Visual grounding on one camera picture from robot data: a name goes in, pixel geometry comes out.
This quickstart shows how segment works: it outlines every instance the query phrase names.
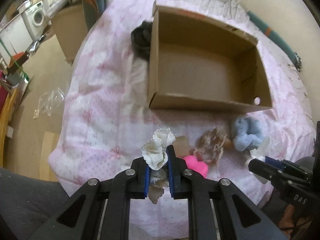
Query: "clear plastic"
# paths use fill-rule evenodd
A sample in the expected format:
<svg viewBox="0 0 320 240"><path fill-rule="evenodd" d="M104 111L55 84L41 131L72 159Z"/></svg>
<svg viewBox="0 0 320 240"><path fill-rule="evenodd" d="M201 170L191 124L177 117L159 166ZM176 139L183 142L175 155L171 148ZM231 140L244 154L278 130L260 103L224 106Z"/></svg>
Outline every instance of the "clear plastic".
<svg viewBox="0 0 320 240"><path fill-rule="evenodd" d="M40 113L51 116L52 112L63 103L64 99L65 94L59 87L52 92L43 94L39 98L38 108L35 110L33 119L38 118Z"/></svg>

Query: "pink heart-shaped object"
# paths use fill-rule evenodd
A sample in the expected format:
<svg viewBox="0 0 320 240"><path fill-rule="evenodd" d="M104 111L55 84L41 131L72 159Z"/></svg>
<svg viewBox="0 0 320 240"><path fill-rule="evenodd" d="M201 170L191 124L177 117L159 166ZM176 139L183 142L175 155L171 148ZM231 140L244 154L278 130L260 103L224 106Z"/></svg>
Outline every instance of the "pink heart-shaped object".
<svg viewBox="0 0 320 240"><path fill-rule="evenodd" d="M183 158L186 161L188 169L192 169L199 172L202 176L207 177L208 165L204 162L199 162L197 158L193 155L188 155Z"/></svg>

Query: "cardboard box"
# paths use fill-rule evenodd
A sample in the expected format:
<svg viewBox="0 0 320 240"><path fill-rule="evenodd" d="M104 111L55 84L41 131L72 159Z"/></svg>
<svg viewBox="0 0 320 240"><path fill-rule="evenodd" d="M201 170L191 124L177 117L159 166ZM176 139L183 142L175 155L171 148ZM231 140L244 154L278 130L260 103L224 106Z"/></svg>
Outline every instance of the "cardboard box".
<svg viewBox="0 0 320 240"><path fill-rule="evenodd" d="M60 10L51 22L67 62L73 63L88 34L82 4Z"/></svg>
<svg viewBox="0 0 320 240"><path fill-rule="evenodd" d="M177 157L184 158L190 155L189 150L189 140L185 136L178 136L176 140L172 143L174 152Z"/></svg>
<svg viewBox="0 0 320 240"><path fill-rule="evenodd" d="M256 45L253 36L223 22L155 3L149 107L238 113L272 108Z"/></svg>

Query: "pink bedsheet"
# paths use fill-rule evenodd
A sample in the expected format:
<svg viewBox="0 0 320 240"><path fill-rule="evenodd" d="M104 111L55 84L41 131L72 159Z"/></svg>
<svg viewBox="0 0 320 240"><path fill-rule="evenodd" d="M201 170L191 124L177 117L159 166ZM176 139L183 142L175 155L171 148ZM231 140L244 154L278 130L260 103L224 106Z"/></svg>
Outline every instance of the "pink bedsheet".
<svg viewBox="0 0 320 240"><path fill-rule="evenodd" d="M185 135L190 145L216 126L229 129L234 116L194 111L148 109L148 64L132 52L130 33L143 20L151 20L155 0L113 0L91 32L75 66L66 96L63 125L57 148L49 163L59 182L72 195L90 178L105 180L130 167L141 156L141 146L153 132L170 127L176 136ZM161 0L181 8L223 20L215 11L175 0ZM250 32L236 20L229 24ZM274 108L249 114L261 121L271 138L268 155L295 161L310 156L314 128L287 77L272 55L258 43L272 93ZM239 152L225 152L208 178L231 179L254 203L272 190L258 182L244 167ZM169 190L157 205L150 200L131 204L130 239L175 239L188 236L186 200L170 199Z"/></svg>

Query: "white cabinet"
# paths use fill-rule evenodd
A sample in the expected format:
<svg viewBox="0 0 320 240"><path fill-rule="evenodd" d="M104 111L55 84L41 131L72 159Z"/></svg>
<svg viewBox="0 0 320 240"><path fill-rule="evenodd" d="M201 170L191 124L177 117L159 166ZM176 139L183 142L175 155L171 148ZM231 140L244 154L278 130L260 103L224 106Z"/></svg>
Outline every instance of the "white cabinet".
<svg viewBox="0 0 320 240"><path fill-rule="evenodd" d="M11 42L15 54L25 52L32 44L32 38L24 24L21 15L18 15L9 25L5 28L8 39Z"/></svg>
<svg viewBox="0 0 320 240"><path fill-rule="evenodd" d="M13 49L13 46L8 38L7 32L5 30L2 30L0 32L0 38L2 39L4 45L8 49L11 55L16 54L15 50ZM8 65L10 63L10 56L5 51L4 47L0 44L0 54L3 57L4 61Z"/></svg>

